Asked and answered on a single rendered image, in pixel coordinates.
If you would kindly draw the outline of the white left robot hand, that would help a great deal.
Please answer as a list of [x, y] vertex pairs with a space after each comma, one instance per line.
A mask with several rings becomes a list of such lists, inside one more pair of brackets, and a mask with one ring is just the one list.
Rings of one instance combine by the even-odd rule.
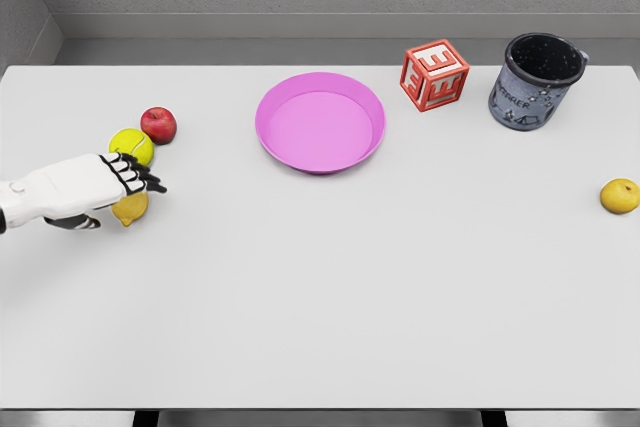
[[126, 153], [85, 154], [57, 162], [31, 172], [23, 183], [23, 218], [41, 217], [65, 229], [97, 228], [100, 222], [89, 211], [143, 191], [167, 191], [148, 167]]

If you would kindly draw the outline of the yellow lemon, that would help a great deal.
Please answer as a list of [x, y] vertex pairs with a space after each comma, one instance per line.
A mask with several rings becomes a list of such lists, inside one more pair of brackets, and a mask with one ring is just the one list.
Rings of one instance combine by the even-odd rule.
[[126, 197], [111, 206], [112, 214], [124, 227], [129, 227], [146, 213], [149, 206], [149, 195], [141, 191]]

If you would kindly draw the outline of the pink plate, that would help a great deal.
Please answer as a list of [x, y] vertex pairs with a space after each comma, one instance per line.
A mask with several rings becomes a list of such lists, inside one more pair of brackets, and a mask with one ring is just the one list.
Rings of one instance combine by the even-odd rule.
[[281, 163], [329, 174], [367, 159], [381, 144], [386, 112], [362, 82], [333, 72], [289, 77], [261, 99], [255, 128], [263, 148]]

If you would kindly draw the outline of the yellow-green tennis ball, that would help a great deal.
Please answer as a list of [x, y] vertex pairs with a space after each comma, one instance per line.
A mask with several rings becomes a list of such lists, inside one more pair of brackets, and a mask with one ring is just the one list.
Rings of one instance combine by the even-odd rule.
[[126, 128], [116, 133], [109, 142], [110, 153], [129, 154], [143, 166], [149, 166], [154, 157], [154, 144], [143, 131]]

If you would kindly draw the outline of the red apple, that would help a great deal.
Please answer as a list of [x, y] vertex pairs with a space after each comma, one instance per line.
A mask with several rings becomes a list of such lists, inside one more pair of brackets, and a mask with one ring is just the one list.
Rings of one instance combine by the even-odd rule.
[[165, 107], [148, 108], [140, 117], [140, 128], [157, 145], [173, 141], [177, 133], [177, 121], [173, 113]]

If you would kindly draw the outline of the red letter block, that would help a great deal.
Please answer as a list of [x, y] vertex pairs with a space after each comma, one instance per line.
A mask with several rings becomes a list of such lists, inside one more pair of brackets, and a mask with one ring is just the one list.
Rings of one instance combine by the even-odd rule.
[[420, 112], [456, 102], [470, 70], [447, 39], [410, 48], [404, 53], [400, 87]]

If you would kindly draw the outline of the dark speckled enamel mug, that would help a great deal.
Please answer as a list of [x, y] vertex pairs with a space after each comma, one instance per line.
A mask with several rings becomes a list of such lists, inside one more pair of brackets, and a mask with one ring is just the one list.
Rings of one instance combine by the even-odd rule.
[[583, 76], [589, 56], [570, 41], [550, 33], [525, 33], [512, 39], [488, 99], [501, 125], [527, 132], [543, 127], [567, 92]]

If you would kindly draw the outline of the yellow round fruit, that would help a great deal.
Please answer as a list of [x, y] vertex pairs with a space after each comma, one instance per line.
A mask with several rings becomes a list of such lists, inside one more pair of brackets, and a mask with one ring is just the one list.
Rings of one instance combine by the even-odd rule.
[[640, 186], [627, 178], [612, 179], [602, 187], [600, 203], [611, 213], [630, 213], [640, 206]]

